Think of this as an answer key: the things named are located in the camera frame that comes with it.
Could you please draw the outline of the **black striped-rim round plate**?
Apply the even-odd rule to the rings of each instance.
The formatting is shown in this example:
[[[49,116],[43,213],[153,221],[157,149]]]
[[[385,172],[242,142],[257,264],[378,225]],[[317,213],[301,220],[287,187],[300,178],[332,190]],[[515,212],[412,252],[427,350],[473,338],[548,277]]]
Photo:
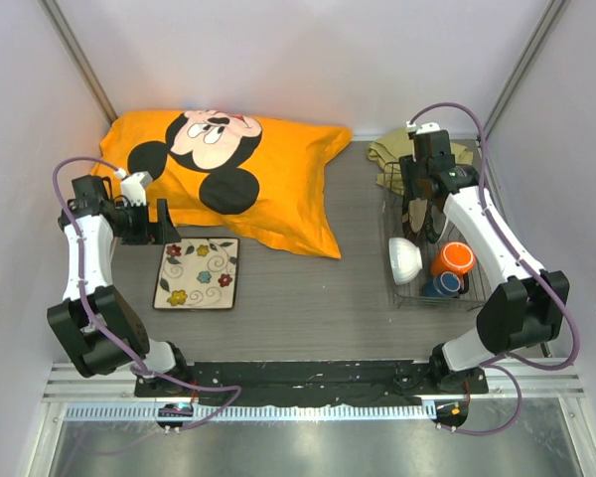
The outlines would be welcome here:
[[[403,194],[402,230],[406,239],[413,242],[423,233],[423,224],[428,203],[425,199],[406,201]]]

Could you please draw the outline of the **square floral ceramic plate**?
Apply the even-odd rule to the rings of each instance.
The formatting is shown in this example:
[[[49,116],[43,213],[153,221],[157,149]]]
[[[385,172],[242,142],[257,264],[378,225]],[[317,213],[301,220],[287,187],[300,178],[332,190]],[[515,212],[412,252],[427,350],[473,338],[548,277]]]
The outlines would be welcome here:
[[[230,310],[237,290],[237,238],[183,238],[164,246],[153,307]]]

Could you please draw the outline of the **white green-rim round plate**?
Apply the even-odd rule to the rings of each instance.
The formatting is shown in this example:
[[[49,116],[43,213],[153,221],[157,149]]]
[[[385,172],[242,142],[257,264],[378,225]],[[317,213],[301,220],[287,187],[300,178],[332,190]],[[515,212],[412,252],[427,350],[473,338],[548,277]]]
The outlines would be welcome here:
[[[446,215],[435,204],[429,203],[423,224],[425,240],[428,243],[439,242],[445,234],[448,223]]]

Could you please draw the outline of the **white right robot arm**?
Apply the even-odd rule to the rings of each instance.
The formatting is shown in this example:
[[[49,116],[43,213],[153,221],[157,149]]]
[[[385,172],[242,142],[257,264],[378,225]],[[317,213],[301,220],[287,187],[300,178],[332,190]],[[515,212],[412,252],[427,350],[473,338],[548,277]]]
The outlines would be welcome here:
[[[407,133],[412,152],[399,160],[404,236],[437,241],[453,226],[491,289],[474,327],[436,346],[429,358],[430,384],[449,393],[497,357],[557,338],[569,281],[561,271],[547,271],[520,243],[481,185],[483,173],[457,163],[446,130],[427,123]]]

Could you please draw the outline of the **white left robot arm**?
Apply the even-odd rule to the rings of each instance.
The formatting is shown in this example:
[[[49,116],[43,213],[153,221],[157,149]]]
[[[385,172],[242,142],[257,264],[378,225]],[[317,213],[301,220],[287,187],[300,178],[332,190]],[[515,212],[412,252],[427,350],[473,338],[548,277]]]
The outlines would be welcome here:
[[[48,323],[75,369],[85,378],[110,375],[130,365],[137,383],[164,396],[183,395],[192,382],[181,351],[149,338],[144,324],[113,284],[116,242],[170,244],[180,236],[167,202],[157,202],[150,221],[147,172],[119,172],[121,195],[107,177],[73,181],[74,197],[62,202],[59,226],[69,244],[69,276],[60,304],[48,309]]]

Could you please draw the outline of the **olive green folded cloth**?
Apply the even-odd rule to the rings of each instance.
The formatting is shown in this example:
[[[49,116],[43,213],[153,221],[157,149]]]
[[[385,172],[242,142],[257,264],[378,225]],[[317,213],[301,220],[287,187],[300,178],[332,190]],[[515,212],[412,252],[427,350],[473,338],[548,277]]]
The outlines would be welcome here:
[[[367,157],[381,170],[376,176],[376,183],[402,196],[404,186],[399,159],[412,154],[413,142],[408,138],[405,128],[395,129],[372,142],[368,147]]]

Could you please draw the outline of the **white ribbed bowl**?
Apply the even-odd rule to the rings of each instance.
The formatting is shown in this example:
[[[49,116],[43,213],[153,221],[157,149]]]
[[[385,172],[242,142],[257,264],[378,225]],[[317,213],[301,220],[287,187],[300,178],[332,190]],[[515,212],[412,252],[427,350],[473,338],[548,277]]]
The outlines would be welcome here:
[[[406,238],[390,238],[388,256],[396,285],[411,282],[423,268],[420,248]]]

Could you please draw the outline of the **orange Mickey Mouse pillow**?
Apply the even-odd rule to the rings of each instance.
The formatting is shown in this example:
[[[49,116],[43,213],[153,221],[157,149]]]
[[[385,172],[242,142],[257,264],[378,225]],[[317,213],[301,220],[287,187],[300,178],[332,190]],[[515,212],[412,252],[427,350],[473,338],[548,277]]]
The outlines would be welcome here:
[[[130,111],[100,142],[94,175],[147,172],[149,212],[175,226],[219,227],[274,249],[338,259],[325,211],[325,168],[349,128],[216,109]]]

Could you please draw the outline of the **orange mug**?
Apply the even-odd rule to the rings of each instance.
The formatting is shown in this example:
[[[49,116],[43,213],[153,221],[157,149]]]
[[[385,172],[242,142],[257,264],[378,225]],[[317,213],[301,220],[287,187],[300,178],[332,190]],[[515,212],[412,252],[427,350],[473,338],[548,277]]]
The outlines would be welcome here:
[[[458,277],[463,277],[471,271],[476,264],[473,250],[464,242],[449,241],[445,243],[431,264],[431,274],[441,275],[451,272]]]

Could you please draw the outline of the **blue mug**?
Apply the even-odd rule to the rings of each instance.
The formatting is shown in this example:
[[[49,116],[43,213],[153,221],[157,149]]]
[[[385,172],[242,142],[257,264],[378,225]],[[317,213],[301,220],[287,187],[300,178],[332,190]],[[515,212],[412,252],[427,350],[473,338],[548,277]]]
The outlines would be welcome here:
[[[420,289],[422,297],[453,299],[466,295],[470,291],[470,280],[467,274],[460,276],[445,271],[431,277]]]

